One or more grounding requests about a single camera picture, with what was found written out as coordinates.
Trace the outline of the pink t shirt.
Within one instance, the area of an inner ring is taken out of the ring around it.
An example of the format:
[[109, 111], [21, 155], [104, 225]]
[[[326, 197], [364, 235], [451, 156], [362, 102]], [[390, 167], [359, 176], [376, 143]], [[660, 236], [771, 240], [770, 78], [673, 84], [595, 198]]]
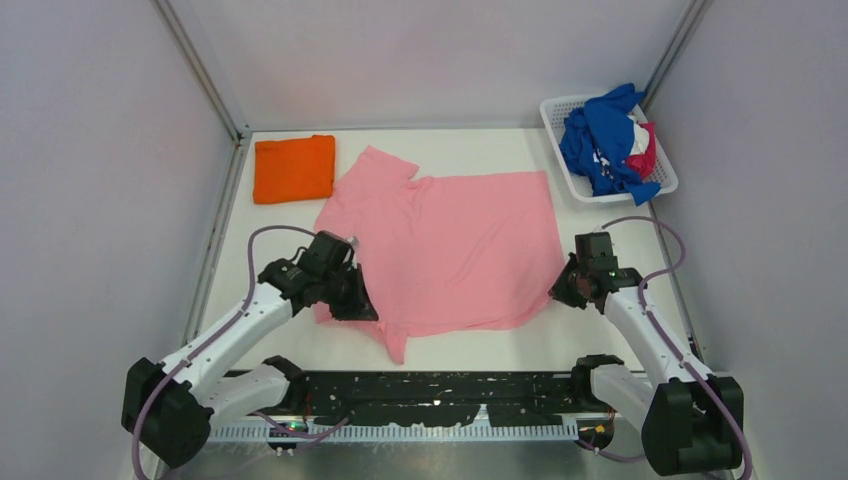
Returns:
[[413, 337], [526, 324], [565, 264], [545, 172], [422, 177], [373, 147], [336, 183], [315, 229], [356, 239], [378, 315], [359, 328], [399, 365]]

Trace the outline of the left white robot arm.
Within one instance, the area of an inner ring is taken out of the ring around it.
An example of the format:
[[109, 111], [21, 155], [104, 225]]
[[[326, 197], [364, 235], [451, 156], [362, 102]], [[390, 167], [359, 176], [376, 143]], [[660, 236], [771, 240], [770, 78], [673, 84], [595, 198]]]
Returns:
[[132, 436], [137, 478], [145, 476], [143, 448], [178, 468], [197, 455], [218, 427], [271, 407], [284, 414], [305, 407], [306, 374], [281, 356], [241, 375], [228, 374], [254, 345], [301, 311], [323, 304], [339, 321], [378, 320], [355, 258], [356, 238], [327, 231], [308, 236], [308, 246], [263, 269], [248, 253], [249, 283], [239, 303], [162, 360], [143, 357], [130, 367], [121, 424]]

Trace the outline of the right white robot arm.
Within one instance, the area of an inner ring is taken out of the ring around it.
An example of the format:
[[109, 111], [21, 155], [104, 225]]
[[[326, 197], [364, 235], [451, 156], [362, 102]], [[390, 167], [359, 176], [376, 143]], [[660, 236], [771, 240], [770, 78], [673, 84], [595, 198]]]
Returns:
[[606, 232], [579, 234], [549, 292], [569, 307], [593, 306], [624, 337], [646, 377], [615, 355], [593, 354], [571, 370], [571, 397], [584, 410], [609, 407], [641, 437], [661, 476], [731, 470], [744, 463], [744, 394], [675, 337], [634, 268], [623, 268]]

